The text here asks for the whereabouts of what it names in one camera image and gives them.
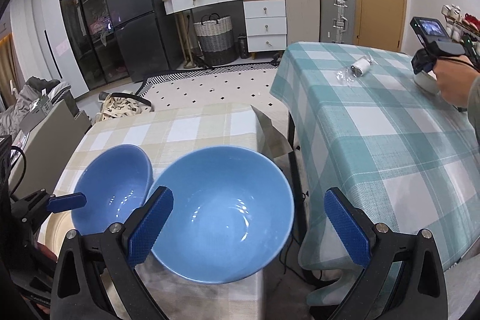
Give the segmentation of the person's hand far right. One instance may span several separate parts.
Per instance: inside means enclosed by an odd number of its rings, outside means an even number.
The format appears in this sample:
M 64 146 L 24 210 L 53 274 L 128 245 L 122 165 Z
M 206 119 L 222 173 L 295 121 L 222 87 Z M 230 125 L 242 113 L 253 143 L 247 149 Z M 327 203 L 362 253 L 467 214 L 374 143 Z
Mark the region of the person's hand far right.
M 441 58 L 434 68 L 439 91 L 445 101 L 461 108 L 467 108 L 470 89 L 479 72 L 465 56 Z

